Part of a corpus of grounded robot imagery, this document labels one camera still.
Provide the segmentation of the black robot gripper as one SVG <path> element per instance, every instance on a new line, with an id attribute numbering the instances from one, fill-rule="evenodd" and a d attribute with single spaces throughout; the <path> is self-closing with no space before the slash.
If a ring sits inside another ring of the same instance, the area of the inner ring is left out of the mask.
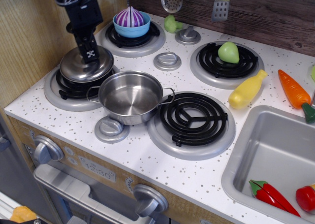
<path id="1" fill-rule="evenodd" d="M 98 45 L 92 41 L 97 25 L 103 22 L 98 1 L 67 0 L 65 8 L 83 61 L 90 63 L 98 60 Z"/>

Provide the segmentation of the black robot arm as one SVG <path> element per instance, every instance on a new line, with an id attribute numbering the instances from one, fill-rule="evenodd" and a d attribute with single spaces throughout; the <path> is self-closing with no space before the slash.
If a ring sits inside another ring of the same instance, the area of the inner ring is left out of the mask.
<path id="1" fill-rule="evenodd" d="M 73 34 L 84 63 L 96 61 L 99 50 L 94 37 L 96 27 L 103 22 L 97 0 L 55 0 L 66 9 L 67 32 Z"/>

